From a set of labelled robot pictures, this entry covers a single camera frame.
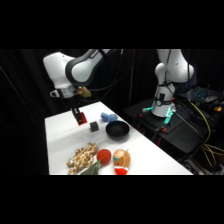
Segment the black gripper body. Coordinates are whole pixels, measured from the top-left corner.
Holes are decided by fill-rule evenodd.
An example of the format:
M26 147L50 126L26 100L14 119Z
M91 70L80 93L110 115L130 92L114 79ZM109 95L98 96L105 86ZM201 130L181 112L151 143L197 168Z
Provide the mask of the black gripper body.
M65 106L69 109L78 109L81 105L81 100L78 95L74 95L69 98L63 98L63 102L65 103Z

